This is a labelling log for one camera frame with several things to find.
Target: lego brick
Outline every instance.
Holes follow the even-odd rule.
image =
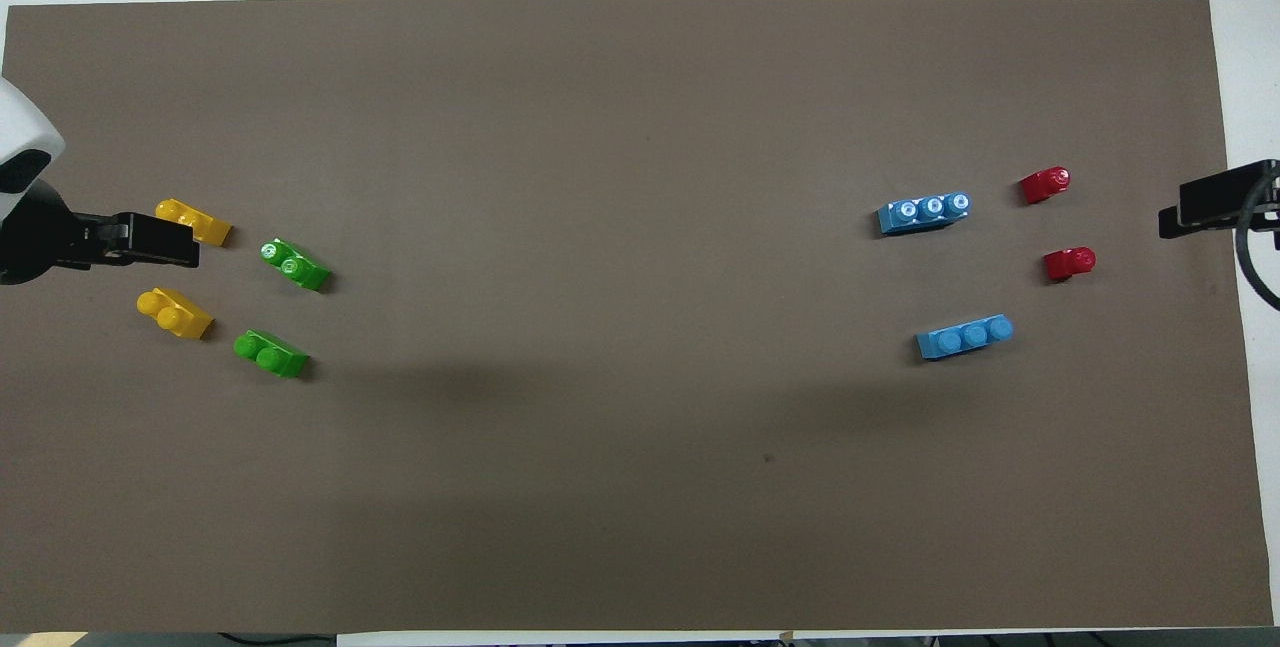
[[[182,292],[156,287],[138,295],[138,311],[151,316],[163,329],[183,340],[200,340],[214,318],[197,307]]]
[[[1059,192],[1065,192],[1071,186],[1071,173],[1061,167],[1042,169],[1036,174],[1028,174],[1019,182],[1023,186],[1023,196],[1027,204],[1043,202]]]
[[[237,355],[276,377],[297,377],[307,354],[269,332],[248,329],[232,345]]]
[[[919,229],[946,227],[969,217],[969,195],[947,192],[888,202],[877,211],[882,234],[900,234]]]
[[[1004,342],[1012,336],[1014,323],[1005,315],[997,314],[933,332],[920,332],[915,336],[915,341],[920,345],[920,356],[927,360],[941,360]]]
[[[223,246],[227,233],[232,231],[230,224],[178,200],[165,200],[156,205],[156,217],[191,227],[196,241],[216,247]]]
[[[329,270],[302,254],[296,246],[275,237],[259,251],[266,264],[288,277],[298,287],[319,290],[329,277]]]
[[[1044,272],[1050,279],[1066,279],[1073,274],[1093,272],[1098,256],[1088,247],[1071,247],[1044,255]]]

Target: brown paper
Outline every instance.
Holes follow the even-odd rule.
[[[0,291],[0,627],[1270,624],[1203,0],[14,8],[72,209]],[[1070,190],[1021,204],[1061,164]],[[883,202],[973,214],[881,238]],[[257,258],[334,269],[323,293]],[[1061,284],[1041,256],[1089,246]],[[179,341],[133,306],[216,318]],[[924,364],[914,334],[1016,334]],[[310,351],[278,379],[230,342]]]

